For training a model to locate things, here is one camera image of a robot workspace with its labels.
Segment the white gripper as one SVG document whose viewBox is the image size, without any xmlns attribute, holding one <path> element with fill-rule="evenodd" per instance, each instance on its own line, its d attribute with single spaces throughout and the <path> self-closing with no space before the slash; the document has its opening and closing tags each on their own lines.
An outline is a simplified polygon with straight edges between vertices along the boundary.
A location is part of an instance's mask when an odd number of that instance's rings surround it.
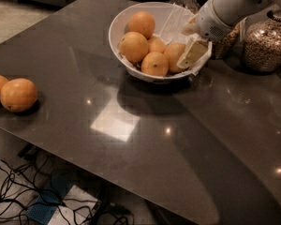
<svg viewBox="0 0 281 225">
<path fill-rule="evenodd" d="M 196 16 L 192 17 L 183 27 L 182 33 L 186 36 L 197 32 L 202 38 L 210 41 L 218 41 L 224 38 L 233 30 L 233 26 L 225 24 L 215 12 L 215 0 L 208 0 L 199 10 Z M 208 52 L 208 42 L 201 38 L 191 38 L 183 54 L 180 56 L 178 68 L 192 68 L 201 57 Z"/>
</svg>

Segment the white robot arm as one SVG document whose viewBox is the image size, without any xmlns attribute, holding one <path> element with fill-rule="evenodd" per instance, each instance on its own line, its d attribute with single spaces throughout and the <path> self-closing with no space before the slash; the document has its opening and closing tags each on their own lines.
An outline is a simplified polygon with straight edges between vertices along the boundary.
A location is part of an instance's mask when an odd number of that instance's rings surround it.
<svg viewBox="0 0 281 225">
<path fill-rule="evenodd" d="M 208 0 L 183 27 L 213 43 L 213 57 L 243 43 L 244 64 L 261 73 L 281 66 L 281 0 Z"/>
</svg>

